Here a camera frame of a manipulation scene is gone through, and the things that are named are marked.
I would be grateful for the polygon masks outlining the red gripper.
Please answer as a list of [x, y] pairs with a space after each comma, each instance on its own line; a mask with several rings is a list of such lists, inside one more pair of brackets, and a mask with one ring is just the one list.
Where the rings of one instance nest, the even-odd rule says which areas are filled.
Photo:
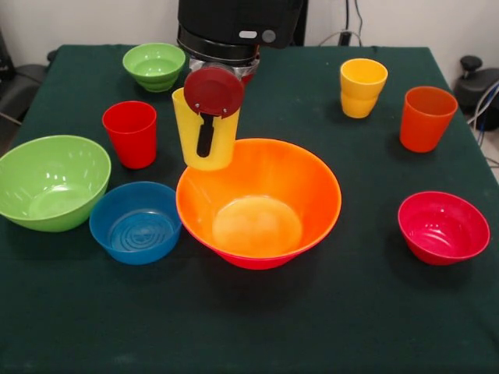
[[214, 138], [214, 116], [226, 118], [241, 108], [244, 85], [226, 69], [205, 67], [187, 76], [183, 92], [189, 107], [197, 114], [203, 113], [196, 153], [208, 157]]

